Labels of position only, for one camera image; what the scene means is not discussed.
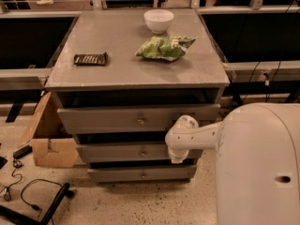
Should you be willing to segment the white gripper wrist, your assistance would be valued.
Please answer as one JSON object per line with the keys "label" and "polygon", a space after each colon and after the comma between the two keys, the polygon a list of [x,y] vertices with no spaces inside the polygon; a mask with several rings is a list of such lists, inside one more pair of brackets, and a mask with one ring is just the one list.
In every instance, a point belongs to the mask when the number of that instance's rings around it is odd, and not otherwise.
{"label": "white gripper wrist", "polygon": [[168,154],[169,157],[171,158],[172,164],[182,163],[182,160],[188,157],[188,153],[189,151],[185,149],[176,150],[176,149],[168,148]]}

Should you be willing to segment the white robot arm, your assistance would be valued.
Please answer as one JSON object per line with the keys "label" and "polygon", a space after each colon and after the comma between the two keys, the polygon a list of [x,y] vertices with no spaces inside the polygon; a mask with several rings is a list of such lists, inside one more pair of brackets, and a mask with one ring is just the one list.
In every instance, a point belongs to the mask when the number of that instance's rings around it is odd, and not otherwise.
{"label": "white robot arm", "polygon": [[204,127],[183,115],[165,143],[173,163],[216,151],[217,225],[300,225],[299,103],[250,103]]}

